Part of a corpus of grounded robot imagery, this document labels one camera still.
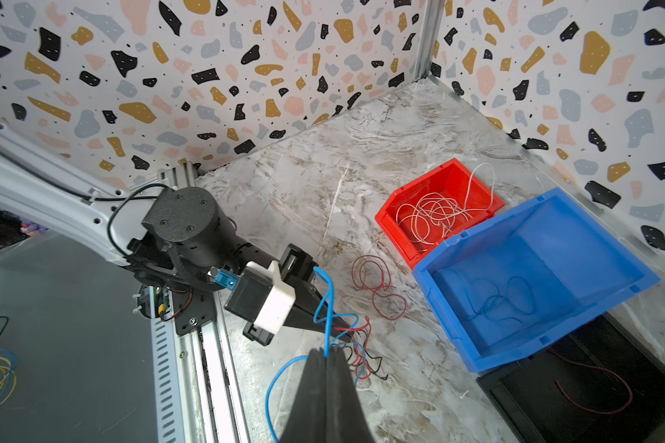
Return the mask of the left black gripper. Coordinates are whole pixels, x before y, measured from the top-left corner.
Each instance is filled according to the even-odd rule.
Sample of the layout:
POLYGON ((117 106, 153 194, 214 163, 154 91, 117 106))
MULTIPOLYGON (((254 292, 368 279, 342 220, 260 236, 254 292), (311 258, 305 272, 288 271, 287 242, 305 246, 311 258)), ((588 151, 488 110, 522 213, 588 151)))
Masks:
MULTIPOLYGON (((284 326, 323 333, 325 331, 327 306, 326 303, 323 303, 323 306, 319 309, 323 296, 312 284, 314 267, 316 266, 312 256, 295 245, 289 245, 284 251, 284 256, 277 261, 280 264, 283 281, 292 286, 296 294, 295 303, 284 322, 284 326)), ((276 334, 271 335, 263 330, 257 330, 246 321, 243 335, 250 341, 267 346, 276 334)))

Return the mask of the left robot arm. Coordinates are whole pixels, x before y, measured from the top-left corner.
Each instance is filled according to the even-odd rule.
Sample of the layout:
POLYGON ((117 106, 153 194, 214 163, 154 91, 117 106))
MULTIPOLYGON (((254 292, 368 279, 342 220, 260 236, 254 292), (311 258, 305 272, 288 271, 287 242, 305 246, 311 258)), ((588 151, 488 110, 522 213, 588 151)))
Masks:
POLYGON ((92 249, 164 290, 164 310, 185 336, 216 320, 216 294, 246 323, 251 341, 268 345, 284 327, 347 341, 351 327, 319 293, 315 260, 290 245, 281 258, 238 235, 236 223, 195 169, 181 166, 133 191, 110 186, 27 142, 0 121, 0 209, 24 216, 92 249))

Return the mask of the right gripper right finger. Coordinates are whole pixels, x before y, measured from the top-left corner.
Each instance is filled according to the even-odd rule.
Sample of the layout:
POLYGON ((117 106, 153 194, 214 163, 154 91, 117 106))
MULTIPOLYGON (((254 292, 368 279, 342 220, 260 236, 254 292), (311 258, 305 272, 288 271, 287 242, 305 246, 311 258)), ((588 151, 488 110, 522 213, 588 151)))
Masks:
POLYGON ((326 358, 326 441, 373 442, 345 352, 332 348, 326 358))

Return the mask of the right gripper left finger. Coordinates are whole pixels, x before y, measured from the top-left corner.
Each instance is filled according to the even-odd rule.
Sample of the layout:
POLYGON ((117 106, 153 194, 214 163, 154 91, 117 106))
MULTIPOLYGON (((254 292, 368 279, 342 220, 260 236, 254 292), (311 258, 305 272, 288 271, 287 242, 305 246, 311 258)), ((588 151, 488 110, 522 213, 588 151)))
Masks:
POLYGON ((326 441, 326 369, 323 350, 310 351, 280 442, 326 441))

